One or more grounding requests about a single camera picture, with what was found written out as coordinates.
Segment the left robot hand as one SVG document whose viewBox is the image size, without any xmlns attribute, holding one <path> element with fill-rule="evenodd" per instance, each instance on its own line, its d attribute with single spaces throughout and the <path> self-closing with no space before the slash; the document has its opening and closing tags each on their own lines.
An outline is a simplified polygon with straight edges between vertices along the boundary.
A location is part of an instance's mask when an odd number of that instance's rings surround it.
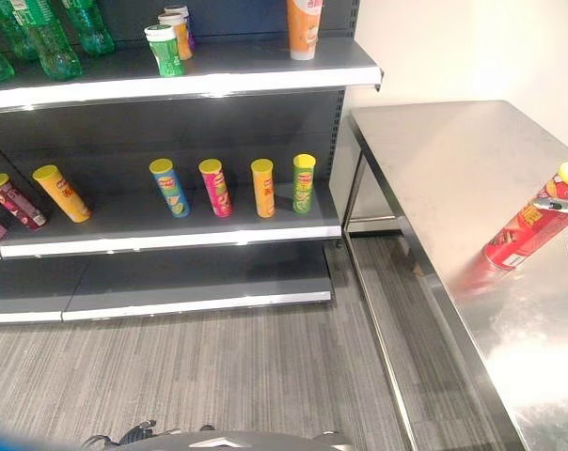
<svg viewBox="0 0 568 451">
<path fill-rule="evenodd" d="M 101 443 L 103 446 L 103 450 L 111 450 L 119 446 L 147 440 L 154 437 L 181 433 L 181 430 L 179 428 L 173 428 L 161 432 L 159 434 L 155 434 L 153 431 L 155 426 L 156 426 L 156 421 L 153 419 L 142 421 L 139 424 L 135 425 L 133 428 L 129 429 L 117 441 L 112 440 L 107 435 L 102 435 L 102 434 L 92 435 L 82 443 L 81 449 L 82 450 L 89 449 L 93 444 Z"/>
</svg>

